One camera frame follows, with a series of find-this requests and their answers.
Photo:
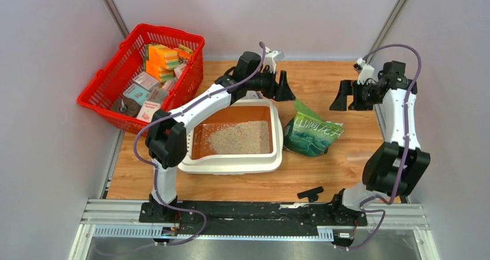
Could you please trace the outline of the green cat litter bag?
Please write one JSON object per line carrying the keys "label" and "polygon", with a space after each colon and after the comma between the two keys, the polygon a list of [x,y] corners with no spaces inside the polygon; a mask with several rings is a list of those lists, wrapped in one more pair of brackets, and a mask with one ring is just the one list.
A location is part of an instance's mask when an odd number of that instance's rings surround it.
{"label": "green cat litter bag", "polygon": [[298,99],[294,109],[296,115],[284,128],[284,149],[308,157],[326,154],[344,132],[343,124],[323,120]]}

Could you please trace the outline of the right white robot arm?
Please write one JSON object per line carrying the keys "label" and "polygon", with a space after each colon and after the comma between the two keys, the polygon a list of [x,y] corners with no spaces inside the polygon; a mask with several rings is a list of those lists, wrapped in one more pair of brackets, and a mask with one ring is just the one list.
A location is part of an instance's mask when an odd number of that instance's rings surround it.
{"label": "right white robot arm", "polygon": [[417,87],[405,76],[406,65],[391,61],[376,75],[374,68],[359,58],[354,64],[356,80],[342,80],[333,111],[367,111],[380,105],[384,111],[383,143],[365,164],[362,180],[342,189],[331,201],[329,216],[339,225],[362,214],[374,200],[392,203],[409,195],[430,164],[430,155],[417,139],[414,106]]}

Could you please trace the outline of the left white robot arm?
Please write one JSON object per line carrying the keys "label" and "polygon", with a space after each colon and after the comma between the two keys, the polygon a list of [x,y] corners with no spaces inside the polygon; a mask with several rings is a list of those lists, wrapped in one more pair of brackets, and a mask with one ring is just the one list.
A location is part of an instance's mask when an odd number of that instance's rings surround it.
{"label": "left white robot arm", "polygon": [[145,145],[154,166],[154,188],[150,203],[162,222],[170,222],[177,213],[176,172],[187,154],[187,135],[214,113],[233,105],[247,91],[259,91],[274,101],[294,101],[287,73],[276,71],[284,58],[282,51],[265,48],[261,55],[246,51],[235,66],[200,96],[185,105],[166,112],[158,110],[149,123]]}

